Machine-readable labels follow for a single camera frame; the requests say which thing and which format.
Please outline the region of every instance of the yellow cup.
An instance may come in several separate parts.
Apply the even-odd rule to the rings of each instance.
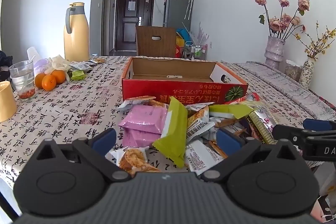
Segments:
[[[0,122],[12,117],[17,110],[11,83],[0,82]]]

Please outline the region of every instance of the gray refrigerator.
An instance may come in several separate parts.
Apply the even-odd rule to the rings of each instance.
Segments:
[[[184,28],[184,24],[187,30],[190,31],[191,15],[188,20],[189,10],[186,19],[184,19],[188,2],[189,0],[165,0],[163,26],[179,29]]]

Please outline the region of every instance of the orange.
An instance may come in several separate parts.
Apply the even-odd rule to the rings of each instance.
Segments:
[[[65,81],[65,72],[63,70],[54,70],[51,75],[55,76],[56,83],[62,84]]]
[[[39,73],[34,79],[35,86],[39,89],[42,89],[42,79],[45,77],[44,73]]]
[[[51,91],[56,86],[56,78],[53,75],[46,75],[42,80],[42,87],[46,91]]]

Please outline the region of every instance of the green pumpkin picture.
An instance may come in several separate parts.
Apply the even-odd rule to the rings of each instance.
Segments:
[[[230,102],[243,97],[244,90],[241,86],[234,86],[225,95],[225,101]]]

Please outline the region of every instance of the clear drinking glass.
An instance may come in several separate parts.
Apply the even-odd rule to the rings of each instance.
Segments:
[[[9,67],[9,71],[19,98],[23,101],[33,98],[36,94],[33,61],[16,63]]]

